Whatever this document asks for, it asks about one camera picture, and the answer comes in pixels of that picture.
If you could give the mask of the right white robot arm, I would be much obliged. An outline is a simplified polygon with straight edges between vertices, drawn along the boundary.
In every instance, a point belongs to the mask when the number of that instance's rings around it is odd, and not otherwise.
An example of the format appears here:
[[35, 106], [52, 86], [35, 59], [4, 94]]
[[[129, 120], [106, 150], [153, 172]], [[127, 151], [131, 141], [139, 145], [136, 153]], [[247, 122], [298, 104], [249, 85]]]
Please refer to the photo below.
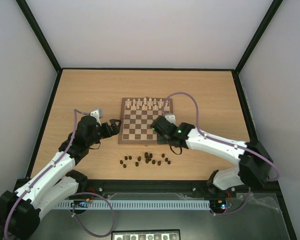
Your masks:
[[236, 141], [202, 131], [192, 124], [182, 122], [176, 126], [167, 117], [159, 116], [150, 127], [169, 146], [203, 151], [233, 164], [226, 170], [215, 170], [208, 183], [208, 191], [219, 196], [225, 190], [246, 185], [262, 189], [269, 181], [273, 160], [259, 140]]

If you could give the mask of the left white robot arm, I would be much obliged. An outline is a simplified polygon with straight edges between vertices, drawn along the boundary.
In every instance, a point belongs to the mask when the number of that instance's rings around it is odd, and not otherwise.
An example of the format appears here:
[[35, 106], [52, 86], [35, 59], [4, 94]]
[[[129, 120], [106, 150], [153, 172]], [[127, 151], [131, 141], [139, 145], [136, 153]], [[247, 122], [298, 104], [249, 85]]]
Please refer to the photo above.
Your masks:
[[87, 195], [88, 178], [74, 168], [93, 145], [118, 135], [121, 124], [119, 119], [101, 123], [91, 115], [76, 120], [73, 132], [42, 170], [14, 192], [7, 190], [1, 195], [0, 226], [4, 237], [28, 239], [58, 203], [70, 196]]

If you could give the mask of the wooden chess board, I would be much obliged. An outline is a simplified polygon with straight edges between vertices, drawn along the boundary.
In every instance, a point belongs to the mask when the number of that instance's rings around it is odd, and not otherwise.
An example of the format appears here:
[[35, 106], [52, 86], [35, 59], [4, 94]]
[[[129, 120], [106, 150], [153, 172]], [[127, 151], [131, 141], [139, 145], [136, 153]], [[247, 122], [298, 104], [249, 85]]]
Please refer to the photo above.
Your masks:
[[158, 145], [157, 133], [150, 127], [158, 116], [172, 114], [163, 110], [125, 110], [121, 101], [120, 120], [122, 125], [118, 137], [120, 145]]

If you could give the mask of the white chess pieces row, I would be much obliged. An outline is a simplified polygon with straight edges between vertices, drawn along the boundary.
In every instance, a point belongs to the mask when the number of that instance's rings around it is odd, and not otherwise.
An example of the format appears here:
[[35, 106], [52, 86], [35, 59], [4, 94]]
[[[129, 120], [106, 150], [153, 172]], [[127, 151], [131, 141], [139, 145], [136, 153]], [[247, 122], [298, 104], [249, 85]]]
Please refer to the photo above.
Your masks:
[[173, 100], [167, 98], [123, 98], [122, 104], [125, 110], [158, 110], [173, 111]]

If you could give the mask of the black aluminium frame rail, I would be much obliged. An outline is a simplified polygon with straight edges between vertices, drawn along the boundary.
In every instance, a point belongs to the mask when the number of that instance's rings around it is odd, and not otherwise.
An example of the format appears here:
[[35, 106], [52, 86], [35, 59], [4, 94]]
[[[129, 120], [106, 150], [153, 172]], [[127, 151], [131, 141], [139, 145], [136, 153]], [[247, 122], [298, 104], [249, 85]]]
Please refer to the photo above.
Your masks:
[[247, 193], [245, 185], [235, 186], [234, 190], [208, 190], [205, 180], [80, 180], [78, 192], [94, 189], [94, 192], [104, 197], [115, 193], [174, 193], [183, 194], [193, 198], [219, 199], [228, 195], [234, 197], [237, 193]]

